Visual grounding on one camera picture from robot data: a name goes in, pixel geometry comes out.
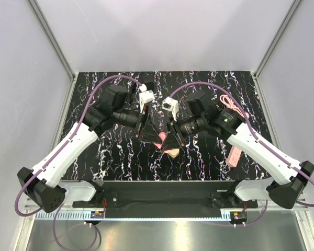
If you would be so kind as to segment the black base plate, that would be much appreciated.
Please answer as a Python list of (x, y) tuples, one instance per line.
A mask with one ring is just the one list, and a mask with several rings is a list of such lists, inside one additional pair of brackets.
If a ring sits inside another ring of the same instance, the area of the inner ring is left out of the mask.
[(107, 219), (219, 218), (234, 181), (105, 181)]

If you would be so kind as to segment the pink power strip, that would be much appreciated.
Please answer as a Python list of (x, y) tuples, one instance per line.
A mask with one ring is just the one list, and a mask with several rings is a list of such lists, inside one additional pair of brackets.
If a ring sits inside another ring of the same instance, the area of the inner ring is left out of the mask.
[(226, 160), (227, 165), (231, 168), (237, 167), (241, 154), (242, 150), (233, 145)]

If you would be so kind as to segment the black cube adapter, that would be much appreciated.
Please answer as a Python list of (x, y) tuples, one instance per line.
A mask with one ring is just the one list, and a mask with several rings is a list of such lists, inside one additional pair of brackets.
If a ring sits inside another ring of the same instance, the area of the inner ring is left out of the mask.
[(152, 90), (153, 92), (155, 91), (154, 75), (143, 74), (142, 83), (145, 84), (147, 90)]

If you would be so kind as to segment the pink square plug adapter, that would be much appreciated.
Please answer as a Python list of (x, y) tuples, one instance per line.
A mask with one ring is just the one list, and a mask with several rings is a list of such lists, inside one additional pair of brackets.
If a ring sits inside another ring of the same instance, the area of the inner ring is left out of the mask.
[[(159, 137), (162, 141), (162, 143), (164, 142), (165, 138), (166, 138), (166, 133), (165, 132), (160, 132), (159, 133)], [(162, 148), (162, 143), (154, 143), (154, 145), (160, 150)]]

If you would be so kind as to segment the beige red power strip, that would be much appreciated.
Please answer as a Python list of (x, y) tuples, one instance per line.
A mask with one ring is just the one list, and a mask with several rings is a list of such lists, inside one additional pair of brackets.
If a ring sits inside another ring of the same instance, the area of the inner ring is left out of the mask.
[(179, 149), (171, 149), (171, 150), (166, 150), (164, 151), (164, 154), (167, 154), (171, 158), (175, 158), (179, 155), (180, 150)]

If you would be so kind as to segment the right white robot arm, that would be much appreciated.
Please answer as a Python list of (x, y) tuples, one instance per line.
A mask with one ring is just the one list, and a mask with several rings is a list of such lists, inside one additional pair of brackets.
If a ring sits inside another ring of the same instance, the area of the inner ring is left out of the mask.
[(167, 122), (161, 149), (182, 148), (190, 135), (206, 131), (239, 148), (270, 174), (267, 179), (235, 181), (227, 192), (215, 197), (218, 206), (239, 207), (249, 200), (272, 200), (282, 208), (292, 209), (314, 165), (285, 155), (247, 125), (239, 113), (222, 104), (209, 103), (202, 91), (190, 98), (187, 102), (190, 116), (183, 120), (176, 117), (178, 101), (170, 97), (163, 100), (162, 108), (172, 112), (172, 117)]

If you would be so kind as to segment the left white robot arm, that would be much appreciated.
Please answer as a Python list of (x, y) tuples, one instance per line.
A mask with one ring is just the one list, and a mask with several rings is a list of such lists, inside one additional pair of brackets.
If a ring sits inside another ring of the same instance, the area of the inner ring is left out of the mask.
[(103, 133), (119, 124), (133, 130), (143, 143), (162, 142), (151, 121), (148, 103), (154, 93), (142, 85), (139, 93), (140, 110), (126, 106), (131, 94), (123, 86), (111, 85), (103, 100), (94, 102), (83, 113), (83, 120), (73, 125), (66, 137), (33, 168), (23, 167), (17, 174), (23, 192), (46, 213), (68, 202), (86, 202), (91, 207), (103, 203), (101, 181), (61, 181), (72, 163)]

